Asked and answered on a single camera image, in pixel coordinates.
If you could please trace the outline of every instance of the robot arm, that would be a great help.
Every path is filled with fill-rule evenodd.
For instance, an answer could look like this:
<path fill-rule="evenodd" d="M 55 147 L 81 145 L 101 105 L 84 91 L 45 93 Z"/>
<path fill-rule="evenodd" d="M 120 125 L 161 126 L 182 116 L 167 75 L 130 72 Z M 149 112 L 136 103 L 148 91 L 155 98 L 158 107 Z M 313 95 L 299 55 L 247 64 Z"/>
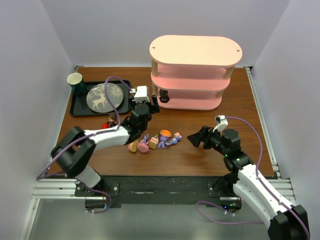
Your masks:
<path fill-rule="evenodd" d="M 56 160 L 69 178 L 76 178 L 89 188 L 104 190 L 105 186 L 100 175 L 88 165 L 93 152 L 132 143 L 147 129 L 152 114 L 159 112 L 157 97 L 152 96 L 152 105 L 146 86 L 138 86 L 133 92 L 135 93 L 134 98 L 131 99 L 133 110 L 130 117 L 126 117 L 119 128 L 115 126 L 106 130 L 82 130 L 75 126 L 51 151 L 51 156 L 54 158 L 74 140 L 92 135 L 80 141 L 77 147 L 69 148 Z"/>
<path fill-rule="evenodd" d="M 217 116 L 215 120 L 217 123 L 215 128 L 203 126 L 199 132 L 188 136 L 187 139 L 195 147 L 203 142 L 204 149 L 213 148 L 224 156 L 225 166 L 231 172 L 224 176 L 229 182 L 228 186 L 232 186 L 232 192 L 247 202 L 261 218 L 271 240 L 305 240 L 306 233 L 301 224 L 280 203 L 290 207 L 309 229 L 306 210 L 301 205 L 294 206 L 284 198 L 260 172 L 258 172 L 259 180 L 256 175 L 257 166 L 241 150 L 238 132 L 234 129 L 224 130 L 228 126 L 224 115 Z M 279 199 L 280 203 L 260 181 Z"/>

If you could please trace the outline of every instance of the wooden post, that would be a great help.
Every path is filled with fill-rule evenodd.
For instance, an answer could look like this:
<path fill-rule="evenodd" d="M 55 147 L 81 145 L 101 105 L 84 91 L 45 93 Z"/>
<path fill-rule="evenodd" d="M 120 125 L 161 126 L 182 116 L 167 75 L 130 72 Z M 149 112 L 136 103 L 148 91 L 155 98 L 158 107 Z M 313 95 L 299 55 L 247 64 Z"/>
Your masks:
<path fill-rule="evenodd" d="M 231 74 L 232 72 L 234 71 L 235 69 L 235 66 L 232 66 L 232 67 L 229 67 L 229 68 L 226 68 L 225 70 L 225 74 L 224 74 L 224 79 L 229 79 L 231 77 Z"/>
<path fill-rule="evenodd" d="M 158 87 L 154 83 L 152 83 L 152 95 L 158 96 L 158 94 L 159 94 Z"/>
<path fill-rule="evenodd" d="M 224 90 L 218 91 L 218 92 L 215 94 L 215 97 L 216 97 L 216 98 L 221 98 L 221 96 L 222 96 L 223 93 L 224 93 Z"/>
<path fill-rule="evenodd" d="M 158 63 L 152 59 L 151 72 L 153 76 L 158 76 Z"/>

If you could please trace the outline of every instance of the red ball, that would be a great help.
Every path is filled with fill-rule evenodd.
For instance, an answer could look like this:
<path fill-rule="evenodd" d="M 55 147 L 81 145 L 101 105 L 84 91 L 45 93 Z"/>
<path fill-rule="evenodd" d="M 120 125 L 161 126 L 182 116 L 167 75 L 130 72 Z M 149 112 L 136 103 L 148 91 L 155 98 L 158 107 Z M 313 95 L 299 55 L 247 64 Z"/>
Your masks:
<path fill-rule="evenodd" d="M 108 123 L 104 123 L 104 124 L 102 124 L 101 129 L 108 129 L 108 128 L 109 128 Z"/>

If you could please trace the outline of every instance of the cup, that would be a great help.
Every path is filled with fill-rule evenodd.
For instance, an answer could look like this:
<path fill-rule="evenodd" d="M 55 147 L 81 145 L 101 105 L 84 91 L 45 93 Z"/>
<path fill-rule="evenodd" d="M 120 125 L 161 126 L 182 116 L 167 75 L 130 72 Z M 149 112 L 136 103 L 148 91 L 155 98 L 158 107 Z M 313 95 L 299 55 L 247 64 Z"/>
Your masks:
<path fill-rule="evenodd" d="M 87 86 L 84 81 L 84 78 L 78 72 L 71 73 L 67 77 L 66 82 L 70 85 L 71 92 L 74 95 L 80 95 L 87 92 Z"/>

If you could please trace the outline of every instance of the gray floor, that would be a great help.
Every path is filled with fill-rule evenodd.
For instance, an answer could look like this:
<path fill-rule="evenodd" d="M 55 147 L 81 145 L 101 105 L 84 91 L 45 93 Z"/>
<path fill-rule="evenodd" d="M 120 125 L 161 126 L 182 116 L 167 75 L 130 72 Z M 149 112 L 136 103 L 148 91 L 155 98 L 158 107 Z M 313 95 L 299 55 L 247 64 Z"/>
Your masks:
<path fill-rule="evenodd" d="M 258 220 L 243 206 L 236 217 L 201 206 L 212 218 Z M 207 221 L 194 205 L 128 205 L 92 216 L 84 200 L 40 202 L 30 240 L 269 240 L 264 225 L 225 226 Z"/>

